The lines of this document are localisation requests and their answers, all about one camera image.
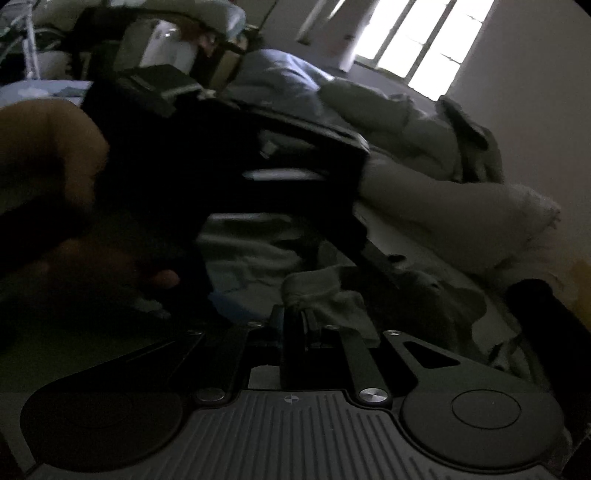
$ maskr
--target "metal base plate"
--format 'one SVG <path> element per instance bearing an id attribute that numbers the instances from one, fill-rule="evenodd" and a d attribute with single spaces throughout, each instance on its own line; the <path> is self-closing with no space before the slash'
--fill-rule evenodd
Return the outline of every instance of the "metal base plate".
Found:
<path id="1" fill-rule="evenodd" d="M 201 409 L 162 451 L 98 473 L 41 465 L 33 480 L 556 480 L 542 466 L 495 475 L 440 465 L 410 445 L 388 413 L 351 405 L 340 391 L 245 390 Z"/>

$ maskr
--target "window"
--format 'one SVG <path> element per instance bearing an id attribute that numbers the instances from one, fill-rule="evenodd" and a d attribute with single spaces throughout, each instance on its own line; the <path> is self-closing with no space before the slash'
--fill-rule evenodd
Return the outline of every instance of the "window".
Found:
<path id="1" fill-rule="evenodd" d="M 357 60 L 432 100 L 447 92 L 494 0 L 381 0 Z"/>

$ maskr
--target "screw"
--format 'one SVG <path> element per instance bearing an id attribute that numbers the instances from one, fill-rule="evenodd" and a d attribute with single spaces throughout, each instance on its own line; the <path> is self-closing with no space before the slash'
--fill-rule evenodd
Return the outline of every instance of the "screw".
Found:
<path id="1" fill-rule="evenodd" d="M 359 392 L 359 398 L 366 403 L 381 403 L 388 399 L 388 392 L 381 388 L 366 388 Z"/>
<path id="2" fill-rule="evenodd" d="M 200 388 L 195 392 L 195 398 L 204 403 L 214 403 L 222 400 L 226 393 L 221 388 Z"/>

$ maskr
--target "circular pad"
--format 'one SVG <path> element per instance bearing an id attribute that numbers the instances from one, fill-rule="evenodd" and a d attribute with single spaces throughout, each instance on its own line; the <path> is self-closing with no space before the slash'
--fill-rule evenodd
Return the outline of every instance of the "circular pad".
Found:
<path id="1" fill-rule="evenodd" d="M 76 472 L 131 465 L 164 447 L 183 418 L 183 403 L 166 392 L 34 393 L 21 430 L 37 462 Z"/>
<path id="2" fill-rule="evenodd" d="M 466 425 L 478 429 L 502 429 L 515 423 L 521 407 L 510 397 L 494 390 L 472 390 L 452 402 L 454 415 Z"/>

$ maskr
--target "blue fabric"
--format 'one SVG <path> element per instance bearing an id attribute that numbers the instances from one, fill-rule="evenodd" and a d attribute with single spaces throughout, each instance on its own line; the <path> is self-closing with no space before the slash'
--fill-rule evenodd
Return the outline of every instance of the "blue fabric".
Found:
<path id="1" fill-rule="evenodd" d="M 81 80 L 23 80 L 0 87 L 0 107 L 34 98 L 65 98 L 80 105 L 92 82 Z"/>
<path id="2" fill-rule="evenodd" d="M 333 77 L 279 50 L 257 50 L 244 57 L 236 79 L 220 94 L 323 125 L 352 129 L 318 98 L 320 85 Z"/>

